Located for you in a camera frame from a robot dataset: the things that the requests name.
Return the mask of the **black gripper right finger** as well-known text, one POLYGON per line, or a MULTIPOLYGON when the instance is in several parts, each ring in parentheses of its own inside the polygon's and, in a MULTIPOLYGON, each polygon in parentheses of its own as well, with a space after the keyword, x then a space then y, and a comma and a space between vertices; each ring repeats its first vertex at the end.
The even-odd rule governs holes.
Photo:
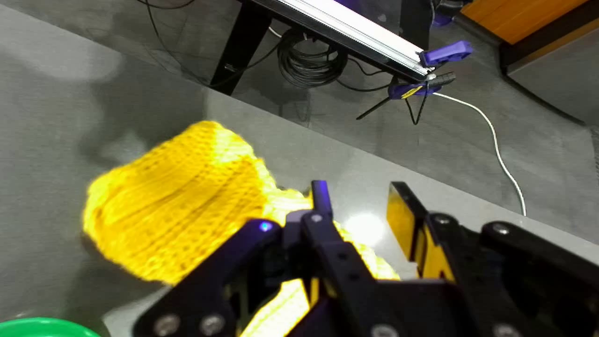
POLYGON ((402 337, 495 337, 499 257, 482 235, 428 211, 406 181, 389 184, 385 216, 417 272, 392 287, 402 337))

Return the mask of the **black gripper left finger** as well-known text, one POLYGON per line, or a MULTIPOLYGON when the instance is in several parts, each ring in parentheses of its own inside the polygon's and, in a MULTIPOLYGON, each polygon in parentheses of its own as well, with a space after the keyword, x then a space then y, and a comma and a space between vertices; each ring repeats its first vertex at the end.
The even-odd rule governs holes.
POLYGON ((312 179, 310 192, 312 209, 301 218, 301 231, 316 254, 340 330, 349 337, 400 337, 400 321, 383 302, 381 284, 333 222, 327 183, 312 179))

